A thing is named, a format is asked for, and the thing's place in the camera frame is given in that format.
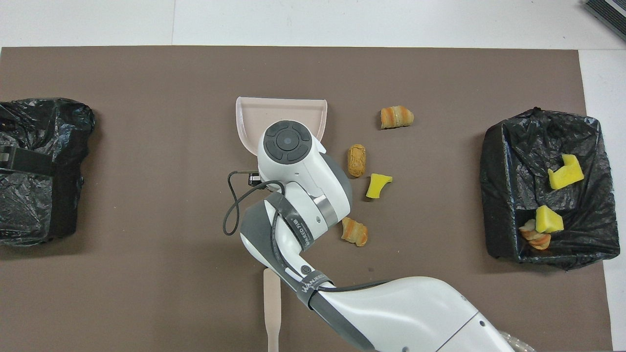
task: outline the gray strap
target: gray strap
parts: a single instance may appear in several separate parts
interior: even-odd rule
[[[285,198],[284,195],[274,192],[265,198],[269,204],[271,204],[280,216],[285,219],[287,226],[291,229],[291,232],[295,235],[295,238],[300,242],[300,246],[303,251],[306,251],[313,245],[313,235],[304,219],[298,213],[298,210]]]
[[[302,279],[300,287],[295,293],[305,306],[307,306],[309,309],[312,309],[309,305],[311,297],[317,291],[321,284],[330,281],[331,280],[328,278],[328,276],[326,276],[323,272],[319,270],[312,271],[309,275],[306,275]]]

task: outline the black plastic bag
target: black plastic bag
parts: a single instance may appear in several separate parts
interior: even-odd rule
[[[585,179],[560,190],[547,170],[574,154]],[[485,133],[480,182],[488,253],[517,262],[576,269],[620,253],[615,199],[598,120],[570,113],[528,110]],[[518,228],[547,205],[563,217],[548,249],[533,248]]]
[[[31,246],[76,231],[80,164],[94,125],[91,108],[74,100],[0,103],[0,244]]]

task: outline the brown table surface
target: brown table surface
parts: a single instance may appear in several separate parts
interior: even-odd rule
[[[520,265],[484,243],[483,134],[534,106],[584,114],[576,51],[3,48],[0,60],[0,100],[63,96],[98,119],[77,233],[0,250],[3,351],[266,349],[263,266],[221,230],[226,175],[256,165],[237,136],[238,96],[326,99],[329,155],[346,168],[362,143],[367,173],[394,177],[371,202],[368,179],[351,180],[365,247],[339,225],[304,254],[336,284],[437,277],[540,351],[611,349],[601,263]],[[392,105],[413,126],[379,130]],[[354,350],[285,287],[282,298],[281,351]]]

